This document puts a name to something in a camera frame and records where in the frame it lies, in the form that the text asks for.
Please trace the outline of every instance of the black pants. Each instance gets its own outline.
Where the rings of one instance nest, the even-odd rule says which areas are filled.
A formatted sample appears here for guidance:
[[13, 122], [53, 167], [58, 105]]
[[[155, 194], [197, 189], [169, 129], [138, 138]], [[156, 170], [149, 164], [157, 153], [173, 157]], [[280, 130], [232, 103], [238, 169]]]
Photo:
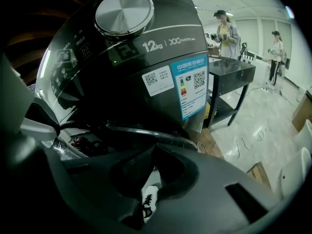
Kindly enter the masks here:
[[277, 72], [279, 68], [280, 62], [277, 62], [276, 60], [271, 61], [271, 69], [270, 69], [270, 81], [272, 82], [273, 80], [273, 85], [276, 84], [276, 78], [277, 78]]

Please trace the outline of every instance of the silver knob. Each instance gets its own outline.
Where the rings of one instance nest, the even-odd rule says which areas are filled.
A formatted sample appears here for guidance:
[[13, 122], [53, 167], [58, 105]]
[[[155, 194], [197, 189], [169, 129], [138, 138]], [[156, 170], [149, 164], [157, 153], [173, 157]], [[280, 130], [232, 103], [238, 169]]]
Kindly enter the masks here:
[[103, 0], [96, 11], [95, 26], [110, 37], [140, 34], [153, 14], [152, 0]]

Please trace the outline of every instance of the white sticker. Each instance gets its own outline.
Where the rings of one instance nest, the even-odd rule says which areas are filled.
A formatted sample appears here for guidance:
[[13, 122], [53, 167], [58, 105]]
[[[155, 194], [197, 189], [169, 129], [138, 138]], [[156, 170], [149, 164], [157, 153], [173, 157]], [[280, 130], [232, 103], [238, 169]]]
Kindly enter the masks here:
[[171, 63], [183, 120], [206, 106], [207, 67], [206, 55]]
[[143, 74], [142, 79], [151, 97], [175, 87], [169, 66]]

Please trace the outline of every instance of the blue label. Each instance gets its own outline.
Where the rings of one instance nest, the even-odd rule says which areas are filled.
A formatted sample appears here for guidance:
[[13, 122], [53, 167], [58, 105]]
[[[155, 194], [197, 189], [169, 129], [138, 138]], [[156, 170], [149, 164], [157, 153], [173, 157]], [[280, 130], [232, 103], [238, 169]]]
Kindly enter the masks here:
[[208, 58], [207, 55], [171, 63], [178, 93], [182, 120], [186, 120], [206, 106]]

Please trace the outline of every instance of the white chair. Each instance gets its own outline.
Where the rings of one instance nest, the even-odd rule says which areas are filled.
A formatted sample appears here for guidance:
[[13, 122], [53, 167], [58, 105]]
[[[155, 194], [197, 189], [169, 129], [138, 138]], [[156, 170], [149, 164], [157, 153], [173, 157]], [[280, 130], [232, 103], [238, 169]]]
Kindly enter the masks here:
[[311, 155], [303, 147], [289, 161], [281, 172], [281, 187], [284, 198], [293, 195], [300, 189], [312, 165]]
[[294, 142], [298, 148], [306, 147], [312, 155], [312, 124], [308, 119], [306, 120], [301, 131], [295, 136]]

